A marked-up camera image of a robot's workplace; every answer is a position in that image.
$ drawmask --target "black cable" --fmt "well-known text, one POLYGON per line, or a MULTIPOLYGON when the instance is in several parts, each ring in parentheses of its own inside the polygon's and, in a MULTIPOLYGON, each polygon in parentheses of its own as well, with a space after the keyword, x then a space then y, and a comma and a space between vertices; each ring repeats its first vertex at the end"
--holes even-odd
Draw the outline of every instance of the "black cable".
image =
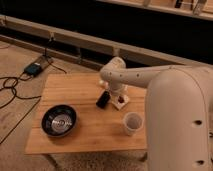
POLYGON ((11 90, 13 96, 12 98, 6 102, 5 104, 0 106, 0 109, 5 108, 6 106, 8 106, 10 103, 13 102, 13 100, 15 98, 18 98, 20 100, 32 100, 32 99, 37 99, 37 98, 41 98, 41 96, 34 96, 34 97, 20 97, 17 94, 17 90, 16 90, 16 86, 18 85, 19 81, 28 81, 29 79, 31 79, 32 77, 28 77, 28 78, 22 78, 22 76, 24 75, 24 73, 22 73, 19 77, 0 77, 0 80, 4 79, 2 88, 0 89, 0 92, 3 90, 11 90))
POLYGON ((18 125, 26 118, 26 116, 34 109, 34 107, 40 102, 41 99, 37 100, 33 106, 26 112, 26 114, 18 121, 18 123, 10 130, 10 132, 1 140, 0 145, 10 136, 10 134, 18 127, 18 125))
POLYGON ((11 89, 13 90, 12 93, 13 93, 13 97, 8 101, 6 102, 5 104, 3 104, 2 106, 0 106, 0 109, 3 109, 5 108, 6 106, 8 106, 10 103, 13 102, 13 100, 16 98, 16 93, 17 93, 17 90, 14 88, 14 89, 11 89))
POLYGON ((53 64, 49 61, 49 59, 50 59, 51 57, 47 55, 47 48, 49 47, 49 44, 52 43, 52 42, 53 42, 53 39, 50 39, 50 40, 47 42, 47 44, 46 44, 46 46, 45 46, 45 48, 44 48, 44 54, 43 54, 43 55, 44 55, 44 57, 45 57, 45 59, 46 59, 46 61, 48 62, 49 65, 51 65, 52 67, 54 67, 54 68, 56 68, 56 69, 62 71, 62 72, 65 73, 65 74, 67 74, 67 71, 65 71, 64 69, 62 69, 62 68, 60 68, 60 67, 57 67, 57 66, 53 65, 53 64))

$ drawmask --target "paper cup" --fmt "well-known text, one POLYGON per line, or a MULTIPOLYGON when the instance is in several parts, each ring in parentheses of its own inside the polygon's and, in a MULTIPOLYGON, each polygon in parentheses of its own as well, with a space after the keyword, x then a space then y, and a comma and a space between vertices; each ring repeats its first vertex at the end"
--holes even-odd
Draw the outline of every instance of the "paper cup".
POLYGON ((124 131, 132 136, 143 127, 143 118, 136 112, 125 114, 123 119, 124 131))

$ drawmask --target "black bowl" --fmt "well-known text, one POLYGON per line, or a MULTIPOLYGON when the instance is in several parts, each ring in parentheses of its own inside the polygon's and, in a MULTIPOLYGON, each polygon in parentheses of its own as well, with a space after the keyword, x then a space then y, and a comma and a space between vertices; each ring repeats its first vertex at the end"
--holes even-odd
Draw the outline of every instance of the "black bowl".
POLYGON ((61 137, 69 133, 76 123, 75 110, 67 105, 50 108, 42 119, 43 131, 53 137, 61 137))

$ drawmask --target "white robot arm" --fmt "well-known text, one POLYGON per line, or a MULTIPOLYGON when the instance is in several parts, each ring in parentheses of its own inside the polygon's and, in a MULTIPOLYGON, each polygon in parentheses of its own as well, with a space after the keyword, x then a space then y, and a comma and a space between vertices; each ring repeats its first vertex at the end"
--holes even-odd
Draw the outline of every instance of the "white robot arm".
POLYGON ((126 69, 113 58, 101 71, 111 92, 122 84, 147 88, 145 99, 149 171, 212 171, 209 117, 213 70, 159 66, 126 69))

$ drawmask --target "table leg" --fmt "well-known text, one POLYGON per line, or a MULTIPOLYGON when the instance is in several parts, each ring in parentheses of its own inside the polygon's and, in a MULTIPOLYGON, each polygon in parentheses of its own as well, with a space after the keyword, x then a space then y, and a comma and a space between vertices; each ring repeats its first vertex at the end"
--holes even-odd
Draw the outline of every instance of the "table leg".
POLYGON ((140 159, 141 162, 145 162, 148 159, 147 152, 144 154, 144 156, 140 159))
POLYGON ((43 156, 50 162, 50 164, 56 169, 59 168, 58 163, 50 154, 43 154, 43 156))

